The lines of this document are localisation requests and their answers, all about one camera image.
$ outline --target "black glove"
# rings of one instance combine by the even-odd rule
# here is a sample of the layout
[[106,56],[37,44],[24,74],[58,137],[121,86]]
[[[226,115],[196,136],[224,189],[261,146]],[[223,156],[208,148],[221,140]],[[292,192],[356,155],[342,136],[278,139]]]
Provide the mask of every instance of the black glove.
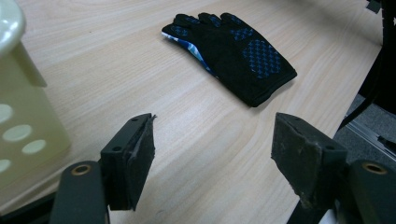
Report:
[[232,14],[178,14],[163,35],[188,49],[205,69],[251,106],[258,106],[295,70],[257,31]]

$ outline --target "table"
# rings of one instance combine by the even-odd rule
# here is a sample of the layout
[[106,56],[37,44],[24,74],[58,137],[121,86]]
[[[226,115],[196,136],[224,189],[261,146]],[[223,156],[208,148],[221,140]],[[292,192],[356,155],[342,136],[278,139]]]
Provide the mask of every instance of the table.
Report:
[[[156,157],[136,212],[112,223],[285,223],[298,197],[270,159],[276,112],[333,136],[382,40],[364,0],[17,0],[22,40],[72,146],[0,193],[2,214],[97,161],[131,117],[152,113]],[[230,12],[259,31],[298,76],[244,105],[186,50],[161,36],[177,13]]]

